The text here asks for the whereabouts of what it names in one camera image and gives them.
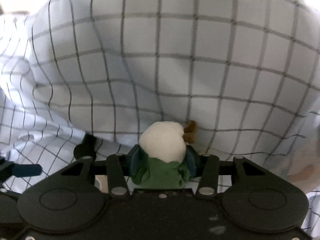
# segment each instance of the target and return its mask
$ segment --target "plush toy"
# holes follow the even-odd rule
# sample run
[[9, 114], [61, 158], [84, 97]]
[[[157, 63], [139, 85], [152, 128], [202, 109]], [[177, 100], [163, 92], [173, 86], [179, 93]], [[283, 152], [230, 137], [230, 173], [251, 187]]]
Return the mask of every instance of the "plush toy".
[[183, 188], [189, 180], [186, 143], [196, 141], [197, 124], [156, 122], [141, 135], [140, 164], [132, 181], [144, 188]]

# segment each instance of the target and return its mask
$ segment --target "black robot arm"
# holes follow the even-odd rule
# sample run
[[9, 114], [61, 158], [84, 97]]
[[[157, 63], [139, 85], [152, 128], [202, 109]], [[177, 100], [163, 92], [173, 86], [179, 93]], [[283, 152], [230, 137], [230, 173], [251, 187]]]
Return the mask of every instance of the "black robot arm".
[[[18, 195], [0, 192], [0, 238], [12, 240], [106, 239], [312, 239], [300, 226], [308, 212], [305, 194], [246, 158], [220, 161], [188, 146], [187, 163], [201, 176], [191, 189], [136, 189], [124, 176], [135, 172], [136, 145], [105, 161], [84, 156]], [[109, 193], [94, 186], [108, 176]], [[217, 193], [219, 175], [232, 186]]]

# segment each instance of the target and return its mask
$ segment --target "circular cover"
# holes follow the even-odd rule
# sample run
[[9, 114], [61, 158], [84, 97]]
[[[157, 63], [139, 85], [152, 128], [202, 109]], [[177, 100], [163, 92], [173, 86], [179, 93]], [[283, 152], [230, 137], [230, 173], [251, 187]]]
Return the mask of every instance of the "circular cover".
[[104, 207], [104, 194], [70, 177], [61, 188], [39, 183], [26, 190], [17, 202], [20, 216], [32, 227], [54, 233], [75, 231], [97, 217]]
[[247, 177], [221, 196], [223, 209], [241, 227], [279, 232], [297, 226], [308, 212], [308, 200], [298, 188], [270, 177]]

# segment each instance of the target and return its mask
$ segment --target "green fabric body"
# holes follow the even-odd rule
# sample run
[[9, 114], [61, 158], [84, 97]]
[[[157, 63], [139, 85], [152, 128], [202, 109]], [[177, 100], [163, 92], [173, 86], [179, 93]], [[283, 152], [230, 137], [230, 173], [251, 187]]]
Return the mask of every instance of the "green fabric body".
[[150, 189], [183, 188], [189, 180], [189, 170], [185, 162], [165, 163], [142, 153], [143, 158], [132, 182]]

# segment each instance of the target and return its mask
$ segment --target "gray grid lines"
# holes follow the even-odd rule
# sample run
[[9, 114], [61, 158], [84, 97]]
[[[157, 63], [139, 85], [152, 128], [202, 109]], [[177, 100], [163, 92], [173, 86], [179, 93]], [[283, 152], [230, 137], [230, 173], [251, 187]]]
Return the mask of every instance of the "gray grid lines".
[[[232, 57], [232, 50], [234, 46], [234, 39], [236, 36], [236, 18], [237, 18], [237, 11], [238, 11], [238, 0], [232, 0], [232, 20], [231, 20], [231, 32], [230, 32], [230, 38], [229, 38], [229, 45], [228, 45], [228, 52], [227, 52], [227, 61], [226, 61], [226, 69], [223, 75], [223, 80], [220, 88], [220, 93], [219, 93], [219, 101], [218, 101], [218, 107], [217, 107], [217, 115], [216, 115], [216, 121], [215, 121], [215, 130], [218, 129], [219, 125], [219, 118], [220, 118], [220, 110], [221, 110], [221, 104], [222, 104], [222, 96], [225, 90], [226, 82], [227, 82], [227, 77], [228, 77], [228, 72], [230, 68], [230, 61]], [[208, 144], [208, 147], [206, 149], [206, 153], [209, 151], [211, 148], [214, 138], [215, 138], [216, 132], [213, 133], [212, 138]]]
[[301, 0], [50, 0], [4, 17], [0, 153], [44, 168], [6, 187], [23, 191], [73, 162], [84, 131], [101, 138], [104, 159], [157, 121], [197, 121], [194, 148], [223, 160], [293, 156], [320, 115], [314, 18]]
[[[265, 30], [268, 30], [268, 29], [269, 29], [269, 23], [270, 23], [270, 6], [271, 6], [271, 0], [267, 0], [267, 3], [266, 3], [266, 18], [265, 18]], [[259, 76], [260, 76], [261, 66], [262, 66], [264, 54], [265, 54], [265, 51], [266, 51], [267, 38], [268, 38], [268, 33], [265, 31], [265, 33], [263, 34], [262, 48], [261, 48], [261, 53], [260, 53], [258, 68], [257, 68], [257, 70], [256, 70], [256, 74], [255, 74], [254, 82], [253, 82], [253, 85], [252, 85], [252, 88], [251, 88], [251, 91], [250, 91], [248, 103], [247, 103], [246, 106], [245, 106], [243, 115], [242, 115], [241, 120], [240, 120], [239, 132], [238, 132], [238, 134], [237, 134], [236, 142], [235, 142], [235, 144], [234, 144], [234, 146], [233, 146], [231, 155], [234, 154], [234, 152], [236, 151], [236, 148], [237, 148], [237, 146], [238, 146], [239, 139], [240, 139], [240, 136], [241, 136], [241, 131], [240, 131], [240, 129], [242, 129], [242, 127], [243, 127], [243, 123], [244, 123], [246, 114], [247, 114], [247, 112], [248, 112], [250, 102], [251, 102], [251, 100], [252, 100], [252, 98], [253, 98], [254, 92], [255, 92], [256, 87], [257, 87], [257, 84], [258, 84], [258, 79], [259, 79]]]
[[[296, 4], [295, 6], [295, 11], [294, 11], [294, 21], [293, 21], [293, 27], [292, 27], [292, 33], [291, 33], [291, 36], [294, 38], [295, 35], [296, 35], [296, 32], [297, 32], [297, 25], [298, 25], [298, 13], [299, 13], [299, 5]], [[290, 41], [290, 45], [289, 45], [289, 50], [288, 50], [288, 56], [287, 56], [287, 60], [286, 60], [286, 64], [285, 64], [285, 68], [284, 68], [284, 73], [286, 73], [289, 69], [289, 66], [290, 66], [290, 62], [291, 62], [291, 58], [292, 58], [292, 51], [293, 51], [293, 46], [294, 46], [294, 41]], [[272, 107], [270, 108], [270, 111], [263, 123], [263, 126], [262, 126], [262, 129], [265, 129], [270, 117], [271, 117], [271, 114], [273, 112], [273, 109], [274, 109], [274, 105], [276, 104], [279, 96], [280, 96], [280, 92], [282, 90], [282, 87], [284, 85], [284, 80], [285, 80], [285, 76], [282, 76], [281, 77], [281, 81], [280, 81], [280, 84], [279, 84], [279, 87], [277, 89], [277, 92], [276, 92], [276, 95], [275, 95], [275, 98], [273, 100], [273, 105]], [[261, 137], [261, 134], [262, 133], [259, 133], [253, 147], [252, 147], [252, 151], [254, 152], [256, 147], [257, 147], [257, 144], [258, 144], [258, 141]]]

